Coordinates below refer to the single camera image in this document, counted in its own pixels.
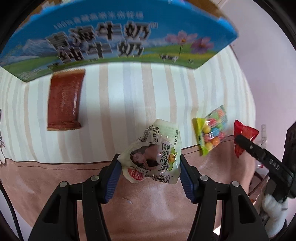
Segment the white gloved hand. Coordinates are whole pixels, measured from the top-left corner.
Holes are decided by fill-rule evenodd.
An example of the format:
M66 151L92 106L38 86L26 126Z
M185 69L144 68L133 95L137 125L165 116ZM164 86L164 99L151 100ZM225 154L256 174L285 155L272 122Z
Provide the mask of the white gloved hand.
M265 225L267 235L269 238L274 238L285 226L288 199L280 203L270 194L266 194L262 199L262 208L269 216L269 220Z

